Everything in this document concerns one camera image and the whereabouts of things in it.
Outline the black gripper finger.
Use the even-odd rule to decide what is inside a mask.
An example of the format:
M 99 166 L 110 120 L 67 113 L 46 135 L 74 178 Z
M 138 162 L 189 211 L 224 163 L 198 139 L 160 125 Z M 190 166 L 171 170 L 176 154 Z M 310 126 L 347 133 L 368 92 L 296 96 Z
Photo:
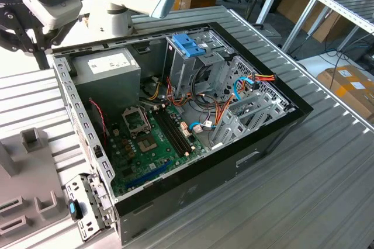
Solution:
M 50 49 L 53 46 L 58 46 L 62 43 L 62 41 L 65 39 L 67 34 L 70 32 L 70 30 L 71 30 L 71 24 L 68 23 L 61 28 L 49 31 L 45 35 L 46 47 L 45 47 L 45 50 L 43 51 L 43 69 L 44 70 L 47 70 L 50 68 L 46 55 L 50 53 Z
M 1 47 L 32 54 L 39 69 L 44 69 L 42 25 L 24 5 L 1 5 Z

